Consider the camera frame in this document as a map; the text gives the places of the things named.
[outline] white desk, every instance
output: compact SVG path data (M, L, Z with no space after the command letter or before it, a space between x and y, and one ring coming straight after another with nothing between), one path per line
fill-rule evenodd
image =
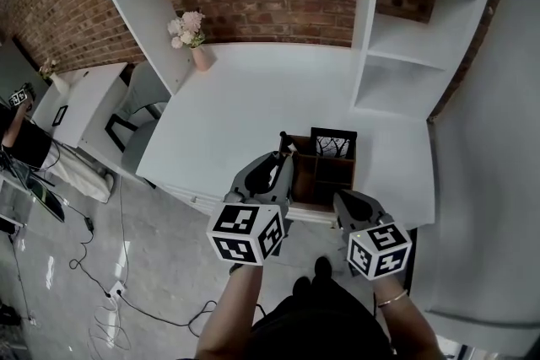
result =
M107 122L127 92L127 86L119 77L126 65L117 63L63 73L61 77L71 86L69 94L60 95L53 84L32 119L59 142L81 148L109 169L135 179L121 168L122 152L105 132ZM62 123L53 126L58 109L63 105L67 105L67 110Z
M344 129L358 133L354 189L378 199L408 228L434 222L427 125L350 110L349 49L226 44L213 50L213 67L192 73L167 105L138 175L209 213L240 169L278 149L281 131L309 136L312 126ZM336 215L291 207L289 218L332 223Z

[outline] flower vase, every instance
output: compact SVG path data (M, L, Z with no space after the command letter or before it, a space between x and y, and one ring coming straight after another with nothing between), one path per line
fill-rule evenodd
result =
M68 96L68 94L69 94L69 84L68 84L68 82L66 82L66 80L64 80L63 78L58 77L56 73L53 73L51 75L51 80L54 83L54 85L57 87L58 92L60 92L60 94L62 96Z
M198 71L206 72L212 66L212 61L208 56L208 53L201 47L197 46L192 48L193 61Z

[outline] white flowers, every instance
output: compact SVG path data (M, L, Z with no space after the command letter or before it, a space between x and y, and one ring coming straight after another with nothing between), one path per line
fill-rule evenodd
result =
M43 66L40 67L39 74L43 79L49 78L56 70L58 62L50 57L47 57Z
M167 25L167 30L174 36L170 42L173 48L181 48L184 44L195 48L204 42L201 23L204 15L198 12L186 12L181 18L176 17Z
M176 49L181 48L183 45L181 39L178 36L175 36L170 42L170 44L172 45L173 48L176 48Z
M177 17L175 19L173 19L168 25L167 25L167 30L169 31L169 33L171 35L178 35L182 32L182 22L181 20Z
M192 43L192 40L193 40L193 33L192 32L184 32L181 37L180 37L180 40L184 43L184 44L191 44Z

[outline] picture frame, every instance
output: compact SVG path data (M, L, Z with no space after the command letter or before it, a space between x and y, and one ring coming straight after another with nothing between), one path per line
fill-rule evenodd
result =
M352 131L312 127L311 150L320 158L354 159L357 136Z
M68 110L67 105L63 105L58 109L57 115L54 118L54 121L52 121L53 126L58 126L62 123L62 119L64 118L64 115L66 114L66 111Z

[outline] gold bracelet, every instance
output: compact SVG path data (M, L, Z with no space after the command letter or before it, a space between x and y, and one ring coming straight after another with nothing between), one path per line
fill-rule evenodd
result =
M385 302L382 302L382 303L379 303L377 304L377 307L378 308L384 308L385 306L387 306L388 304L392 303L392 302L395 302L397 300L399 300L401 297L403 296L406 296L407 295L407 290L403 290L403 292L401 294L399 294L397 297L394 297L394 298L391 298L390 300L387 300Z

